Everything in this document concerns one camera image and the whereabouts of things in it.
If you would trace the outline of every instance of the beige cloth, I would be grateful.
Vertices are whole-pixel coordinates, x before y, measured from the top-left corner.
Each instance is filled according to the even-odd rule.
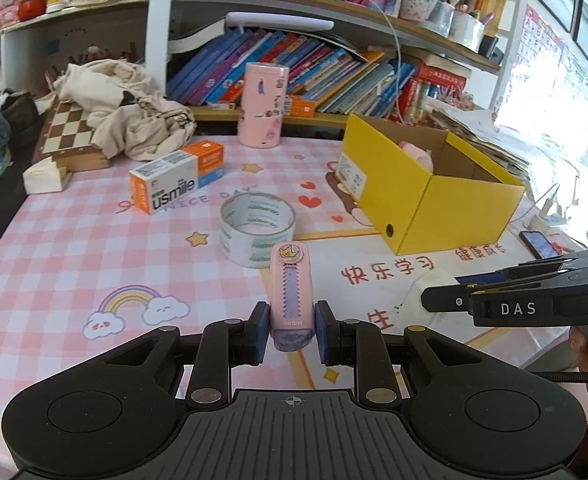
[[[92,142],[107,158],[125,151],[154,160],[187,144],[196,129],[189,108],[165,99],[143,67],[121,59],[70,64],[54,88],[88,112]]]

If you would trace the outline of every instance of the chessboard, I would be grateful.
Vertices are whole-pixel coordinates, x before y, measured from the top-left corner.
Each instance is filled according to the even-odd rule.
[[[87,112],[74,102],[54,98],[40,131],[32,163],[51,156],[68,171],[101,170],[110,162],[92,143],[94,131],[87,125]]]

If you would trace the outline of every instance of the toothpaste box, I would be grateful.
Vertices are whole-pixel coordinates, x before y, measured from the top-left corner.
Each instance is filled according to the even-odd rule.
[[[153,215],[224,174],[222,145],[195,142],[130,171],[134,205]]]

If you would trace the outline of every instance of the smartphone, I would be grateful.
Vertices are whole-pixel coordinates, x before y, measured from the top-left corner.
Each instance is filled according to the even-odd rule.
[[[552,243],[540,231],[521,231],[518,236],[536,260],[558,256]]]

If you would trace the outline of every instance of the yellow box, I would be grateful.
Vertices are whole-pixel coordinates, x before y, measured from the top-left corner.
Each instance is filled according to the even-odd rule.
[[[398,147],[431,151],[434,174]],[[394,254],[498,241],[525,188],[451,132],[350,115],[336,175]]]

